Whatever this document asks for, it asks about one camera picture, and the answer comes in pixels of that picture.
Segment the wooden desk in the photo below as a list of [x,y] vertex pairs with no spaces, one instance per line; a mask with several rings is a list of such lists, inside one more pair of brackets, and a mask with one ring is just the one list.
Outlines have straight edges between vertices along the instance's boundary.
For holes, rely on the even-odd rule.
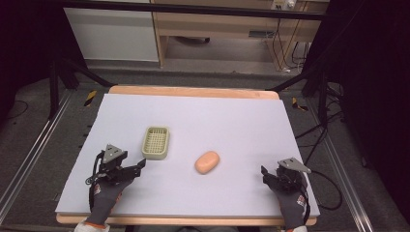
[[[205,98],[235,98],[235,99],[271,99],[278,100],[275,92],[255,91],[244,89],[205,89],[185,87],[154,87],[154,86],[114,86],[109,94],[127,95],[155,95],[155,96],[184,96]],[[86,215],[57,214],[60,223],[79,223]],[[284,225],[281,217],[110,217],[111,224],[157,224],[157,225],[255,225],[272,226]],[[316,217],[310,217],[307,225],[316,223]]]
[[[328,2],[327,0],[300,0],[296,2],[293,11],[323,13],[327,9]],[[273,1],[151,0],[151,3],[270,10]],[[170,36],[255,39],[249,37],[250,30],[266,32],[276,31],[278,28],[276,18],[171,13],[153,13],[153,18],[161,66],[165,65],[167,40]],[[278,37],[275,40],[265,39],[277,70],[281,70],[284,66],[284,60],[292,52],[294,42],[311,43],[319,25],[320,21],[311,20],[282,19],[280,21],[281,44]]]

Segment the hand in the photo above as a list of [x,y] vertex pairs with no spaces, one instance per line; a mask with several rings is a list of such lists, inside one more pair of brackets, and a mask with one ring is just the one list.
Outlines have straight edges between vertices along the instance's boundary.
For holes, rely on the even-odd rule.
[[106,181],[100,181],[94,187],[94,207],[91,216],[86,220],[86,224],[104,228],[104,223],[111,214],[111,209],[120,199],[122,191],[129,186],[133,180],[111,185]]
[[302,196],[302,192],[305,193],[306,188],[308,187],[308,182],[305,175],[303,173],[296,172],[296,174],[301,175],[303,186],[300,190],[286,192],[278,187],[278,177],[268,173],[267,171],[264,172],[264,167],[262,167],[262,173],[263,183],[268,185],[278,198],[280,212],[283,215],[286,229],[294,229],[305,225],[303,213],[305,211],[306,200]]

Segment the green soap dish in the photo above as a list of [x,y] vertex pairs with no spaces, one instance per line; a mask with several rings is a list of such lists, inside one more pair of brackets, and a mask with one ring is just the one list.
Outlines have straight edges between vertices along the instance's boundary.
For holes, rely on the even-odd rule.
[[147,160],[163,160],[168,152],[169,129],[150,127],[145,132],[142,154]]

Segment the glove label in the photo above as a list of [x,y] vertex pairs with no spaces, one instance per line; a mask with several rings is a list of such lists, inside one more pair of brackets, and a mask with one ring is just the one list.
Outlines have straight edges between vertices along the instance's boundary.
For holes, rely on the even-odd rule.
[[297,203],[301,205],[302,207],[305,207],[305,205],[307,204],[307,202],[305,201],[305,198],[302,195],[299,195]]
[[100,193],[102,191],[102,188],[100,187],[100,184],[96,184],[94,186],[94,195],[97,195],[98,193]]

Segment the oval soap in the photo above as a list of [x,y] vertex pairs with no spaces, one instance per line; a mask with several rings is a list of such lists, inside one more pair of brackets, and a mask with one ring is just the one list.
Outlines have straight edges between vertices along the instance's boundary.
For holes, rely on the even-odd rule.
[[220,162],[220,156],[216,152],[207,152],[195,162],[195,169],[206,174]]

